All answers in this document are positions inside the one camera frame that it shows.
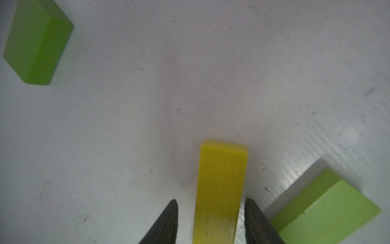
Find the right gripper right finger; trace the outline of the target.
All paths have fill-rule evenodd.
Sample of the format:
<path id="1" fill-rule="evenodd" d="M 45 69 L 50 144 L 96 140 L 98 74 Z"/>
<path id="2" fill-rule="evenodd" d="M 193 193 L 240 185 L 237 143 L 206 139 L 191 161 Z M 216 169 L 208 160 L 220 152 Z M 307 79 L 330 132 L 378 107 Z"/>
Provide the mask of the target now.
<path id="1" fill-rule="evenodd" d="M 247 244 L 285 244 L 256 202 L 247 198 L 244 206 Z"/>

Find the yellow block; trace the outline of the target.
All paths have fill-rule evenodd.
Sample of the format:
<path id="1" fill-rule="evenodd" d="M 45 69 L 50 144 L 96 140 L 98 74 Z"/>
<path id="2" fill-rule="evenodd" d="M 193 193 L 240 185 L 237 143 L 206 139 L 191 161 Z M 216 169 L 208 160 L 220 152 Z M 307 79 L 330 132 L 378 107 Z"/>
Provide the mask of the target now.
<path id="1" fill-rule="evenodd" d="M 194 244 L 234 243 L 247 158 L 244 145 L 214 140 L 202 143 Z"/>

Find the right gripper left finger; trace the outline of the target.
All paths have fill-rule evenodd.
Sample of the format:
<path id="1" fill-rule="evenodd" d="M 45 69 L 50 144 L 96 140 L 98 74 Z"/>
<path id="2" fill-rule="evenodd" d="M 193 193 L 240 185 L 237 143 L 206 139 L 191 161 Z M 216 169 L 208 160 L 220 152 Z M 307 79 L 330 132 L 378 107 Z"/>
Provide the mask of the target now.
<path id="1" fill-rule="evenodd" d="M 177 200 L 172 199 L 139 244 L 175 244 L 178 214 Z"/>

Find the dark green block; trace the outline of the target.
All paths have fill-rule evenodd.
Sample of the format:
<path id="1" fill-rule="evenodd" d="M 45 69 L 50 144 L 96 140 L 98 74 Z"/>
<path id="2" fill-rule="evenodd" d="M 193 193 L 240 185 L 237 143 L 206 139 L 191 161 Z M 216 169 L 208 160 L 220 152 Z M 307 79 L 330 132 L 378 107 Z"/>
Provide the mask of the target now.
<path id="1" fill-rule="evenodd" d="M 55 1 L 18 1 L 4 59 L 24 83 L 49 85 L 73 28 Z"/>

